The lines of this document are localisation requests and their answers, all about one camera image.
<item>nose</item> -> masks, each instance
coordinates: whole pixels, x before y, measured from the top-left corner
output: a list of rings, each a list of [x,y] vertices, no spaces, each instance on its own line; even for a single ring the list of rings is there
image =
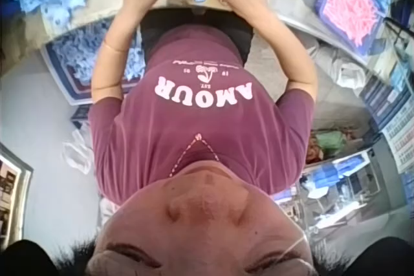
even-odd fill
[[[240,225],[248,201],[248,191],[230,180],[204,175],[187,192],[173,198],[168,204],[168,215],[174,221],[191,226],[227,221]]]

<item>maroon t-shirt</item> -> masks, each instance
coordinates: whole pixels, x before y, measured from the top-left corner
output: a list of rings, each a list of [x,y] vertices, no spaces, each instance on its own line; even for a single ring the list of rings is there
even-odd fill
[[[176,28],[123,101],[91,107],[98,185],[122,204],[193,162],[217,160],[268,194],[280,192],[303,169],[313,110],[297,89],[275,104],[222,32]]]

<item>shirt sleeve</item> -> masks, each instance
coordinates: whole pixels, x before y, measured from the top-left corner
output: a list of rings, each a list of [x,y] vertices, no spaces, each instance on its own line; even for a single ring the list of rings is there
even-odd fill
[[[101,193],[115,204],[122,200],[115,185],[116,172],[122,168],[115,152],[121,153],[122,137],[117,133],[115,118],[120,114],[122,101],[118,98],[104,98],[95,103],[89,110],[91,124],[95,175]]]
[[[291,89],[280,97],[276,106],[288,132],[289,143],[286,144],[288,148],[284,157],[291,164],[288,181],[292,185],[305,166],[315,102],[304,90]]]

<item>woman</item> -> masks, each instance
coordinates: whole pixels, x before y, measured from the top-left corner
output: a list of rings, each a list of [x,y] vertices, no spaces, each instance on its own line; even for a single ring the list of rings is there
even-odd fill
[[[266,0],[225,0],[239,17],[222,18],[149,14],[155,1],[124,0],[96,62],[89,115],[96,177],[122,207],[100,233],[87,271],[308,275],[314,268],[302,230],[268,196],[303,169],[317,91],[306,50]],[[226,34],[199,24],[214,20]],[[243,69],[247,23],[289,80],[276,104]],[[146,74],[124,98],[139,24]]]

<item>pink plastic part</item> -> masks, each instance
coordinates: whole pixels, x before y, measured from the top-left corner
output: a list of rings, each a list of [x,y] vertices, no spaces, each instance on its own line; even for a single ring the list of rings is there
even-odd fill
[[[357,47],[362,46],[378,21],[373,0],[327,0],[323,14]]]

